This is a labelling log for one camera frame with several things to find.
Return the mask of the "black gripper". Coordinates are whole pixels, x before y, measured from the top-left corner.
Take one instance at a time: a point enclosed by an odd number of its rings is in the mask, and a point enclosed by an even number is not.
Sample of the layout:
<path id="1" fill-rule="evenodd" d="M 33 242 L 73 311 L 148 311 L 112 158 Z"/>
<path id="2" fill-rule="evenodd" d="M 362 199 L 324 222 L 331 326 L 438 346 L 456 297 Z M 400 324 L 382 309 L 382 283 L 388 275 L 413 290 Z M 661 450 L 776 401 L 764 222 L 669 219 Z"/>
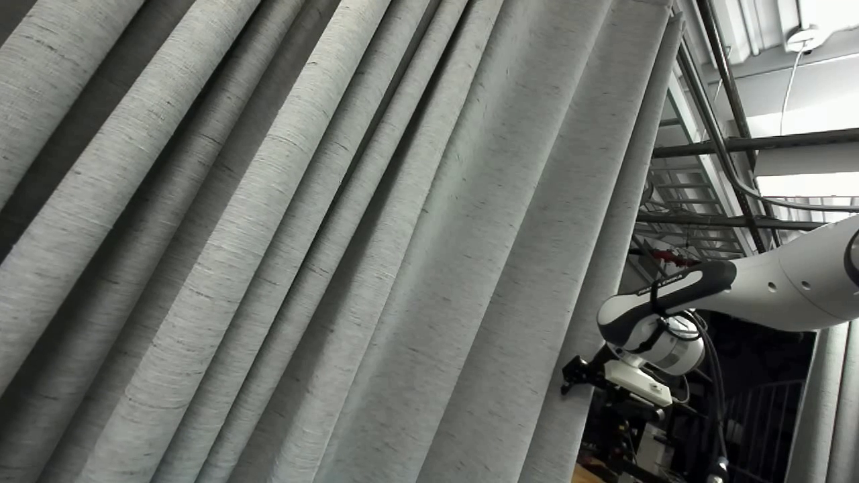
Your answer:
<path id="1" fill-rule="evenodd" d="M 654 423 L 666 415 L 658 407 L 603 379 L 603 365 L 621 360 L 613 352 L 599 352 L 594 360 L 571 357 L 560 368 L 560 391 L 570 393 L 575 387 L 591 387 L 596 400 L 586 423 L 586 440 L 596 447 L 633 447 L 642 436 L 645 423 Z"/>

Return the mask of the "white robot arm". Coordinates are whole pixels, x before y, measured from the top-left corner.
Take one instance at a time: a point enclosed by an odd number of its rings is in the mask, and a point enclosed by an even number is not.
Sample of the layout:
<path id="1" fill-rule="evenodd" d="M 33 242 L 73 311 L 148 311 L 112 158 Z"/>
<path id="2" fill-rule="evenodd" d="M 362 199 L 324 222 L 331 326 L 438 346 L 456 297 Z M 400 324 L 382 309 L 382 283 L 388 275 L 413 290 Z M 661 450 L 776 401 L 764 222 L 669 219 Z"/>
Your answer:
<path id="1" fill-rule="evenodd" d="M 603 297 L 603 346 L 560 370 L 560 391 L 587 383 L 631 397 L 649 415 L 674 393 L 645 368 L 686 376 L 707 353 L 697 311 L 727 314 L 779 332 L 817 332 L 859 315 L 859 216 L 807 231 L 770 252 L 713 260 Z"/>

